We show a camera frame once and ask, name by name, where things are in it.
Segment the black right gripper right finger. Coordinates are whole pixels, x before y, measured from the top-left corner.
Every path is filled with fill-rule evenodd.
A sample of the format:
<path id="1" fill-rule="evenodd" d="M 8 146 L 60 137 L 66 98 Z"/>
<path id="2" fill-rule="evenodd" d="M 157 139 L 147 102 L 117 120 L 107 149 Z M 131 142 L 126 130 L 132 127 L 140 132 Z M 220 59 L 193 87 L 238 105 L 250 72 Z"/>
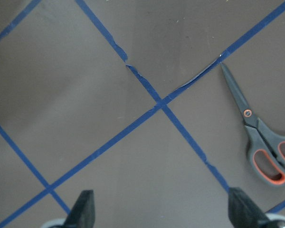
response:
<path id="1" fill-rule="evenodd" d="M 262 228 L 267 216 L 239 187 L 228 190 L 228 218 L 234 228 Z"/>

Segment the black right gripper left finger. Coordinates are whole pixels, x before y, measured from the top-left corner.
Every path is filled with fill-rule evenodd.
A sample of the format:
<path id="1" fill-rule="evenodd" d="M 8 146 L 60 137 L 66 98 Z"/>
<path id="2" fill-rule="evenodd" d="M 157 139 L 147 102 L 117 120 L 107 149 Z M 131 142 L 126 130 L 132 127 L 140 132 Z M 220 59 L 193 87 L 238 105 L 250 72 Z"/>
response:
<path id="1" fill-rule="evenodd" d="M 62 228 L 93 228 L 94 224 L 94 191 L 83 190 L 63 223 Z"/>

